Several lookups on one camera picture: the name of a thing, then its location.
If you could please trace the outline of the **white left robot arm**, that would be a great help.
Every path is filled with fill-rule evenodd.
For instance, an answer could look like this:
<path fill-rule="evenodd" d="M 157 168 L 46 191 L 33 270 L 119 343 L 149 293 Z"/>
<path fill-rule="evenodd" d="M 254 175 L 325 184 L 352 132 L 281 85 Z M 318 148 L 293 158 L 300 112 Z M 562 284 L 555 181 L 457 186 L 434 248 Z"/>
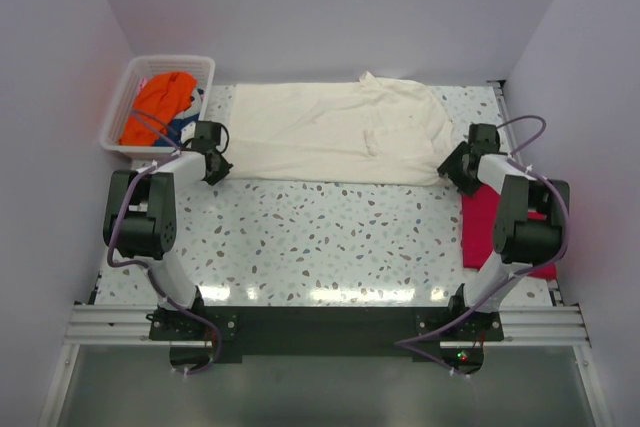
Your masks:
<path fill-rule="evenodd" d="M 161 309 L 175 311 L 171 325 L 185 339 L 200 337 L 207 315 L 194 306 L 199 288 L 181 265 L 176 194 L 195 183 L 215 185 L 232 169 L 224 158 L 230 134 L 218 122 L 198 121 L 192 138 L 145 168 L 117 170 L 110 180 L 103 222 L 106 262 L 139 268 Z"/>

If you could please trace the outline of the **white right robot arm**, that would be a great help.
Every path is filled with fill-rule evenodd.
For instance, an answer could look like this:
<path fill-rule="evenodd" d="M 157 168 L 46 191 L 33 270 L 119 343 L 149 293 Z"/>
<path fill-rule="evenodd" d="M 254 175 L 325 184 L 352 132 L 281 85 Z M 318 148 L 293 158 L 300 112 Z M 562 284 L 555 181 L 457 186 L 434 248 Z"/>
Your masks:
<path fill-rule="evenodd" d="M 476 277 L 458 288 L 445 316 L 448 333 L 469 339 L 481 314 L 497 312 L 525 275 L 559 261 L 570 235 L 570 185 L 549 179 L 501 150 L 499 128 L 473 124 L 438 167 L 458 192 L 472 198 L 483 187 L 498 196 L 491 229 L 492 250 Z"/>

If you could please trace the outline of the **cream t shirt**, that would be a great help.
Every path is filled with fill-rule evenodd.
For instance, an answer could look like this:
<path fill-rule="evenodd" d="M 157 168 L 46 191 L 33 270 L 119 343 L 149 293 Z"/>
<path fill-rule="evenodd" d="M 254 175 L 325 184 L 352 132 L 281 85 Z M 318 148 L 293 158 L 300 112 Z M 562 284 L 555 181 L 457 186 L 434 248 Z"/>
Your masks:
<path fill-rule="evenodd" d="M 239 84 L 227 158 L 236 179 L 431 186 L 453 150 L 453 123 L 425 85 Z"/>

